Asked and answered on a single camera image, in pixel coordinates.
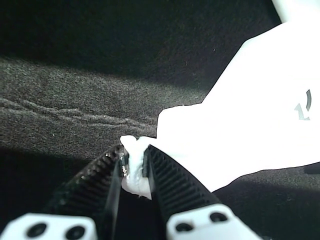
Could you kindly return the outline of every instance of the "black felt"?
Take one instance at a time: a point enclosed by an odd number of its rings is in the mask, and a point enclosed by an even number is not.
[[[154,137],[162,109],[200,103],[245,40],[280,24],[271,0],[0,6],[2,228],[40,209],[121,135]],[[255,173],[216,194],[263,235],[315,240],[314,169]],[[151,203],[122,196],[117,239],[153,239]]]

